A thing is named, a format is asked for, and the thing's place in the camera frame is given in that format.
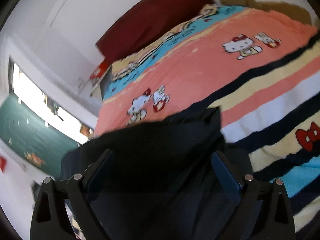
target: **green curtain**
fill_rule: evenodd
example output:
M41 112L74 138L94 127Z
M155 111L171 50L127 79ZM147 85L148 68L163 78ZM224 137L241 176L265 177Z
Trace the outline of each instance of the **green curtain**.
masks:
M44 163L34 166L58 178L60 163L68 151L78 147L78 143L54 127L46 127L45 122L18 97L11 94L0 108L0 138L18 155L27 159L33 153Z

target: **striped blanket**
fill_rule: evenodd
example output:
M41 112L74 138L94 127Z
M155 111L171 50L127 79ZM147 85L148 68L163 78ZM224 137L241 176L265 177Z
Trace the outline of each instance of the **striped blanket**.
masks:
M96 133L219 106L258 180L281 178L297 238L320 220L320 34L285 15L206 6L113 64Z

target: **black cloth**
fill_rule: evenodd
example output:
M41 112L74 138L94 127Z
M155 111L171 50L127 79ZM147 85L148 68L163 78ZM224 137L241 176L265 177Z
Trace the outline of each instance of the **black cloth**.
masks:
M223 193L211 153L221 150L252 174L247 153L225 143L218 108L106 133L66 154L62 179L84 172L106 149L114 153L107 179L90 205L116 240L214 239L236 205Z

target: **silver rivet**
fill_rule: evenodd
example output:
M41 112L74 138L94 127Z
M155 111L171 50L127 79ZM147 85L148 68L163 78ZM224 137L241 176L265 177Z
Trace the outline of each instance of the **silver rivet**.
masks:
M253 180L253 176L250 175L250 174L245 175L244 178L245 178L246 180L248 180L248 181L252 181L252 180Z
M76 175L73 176L73 178L74 178L75 180L79 180L79 179L82 178L82 174L77 173Z
M47 177L47 178L45 178L45 179L43 180L43 182L44 182L45 184L48 184L50 181L51 181L51 178L50 178L50 177Z
M276 184L281 186L283 184L283 181L281 179L276 179Z

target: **bed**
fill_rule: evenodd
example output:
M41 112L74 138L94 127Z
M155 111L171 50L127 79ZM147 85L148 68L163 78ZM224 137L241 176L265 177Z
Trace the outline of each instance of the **bed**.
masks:
M276 11L181 1L172 14L140 2L98 42L112 75L96 135L219 106L226 141L248 152L258 180L284 181L297 239L312 237L320 221L318 29ZM147 22L137 16L146 11Z

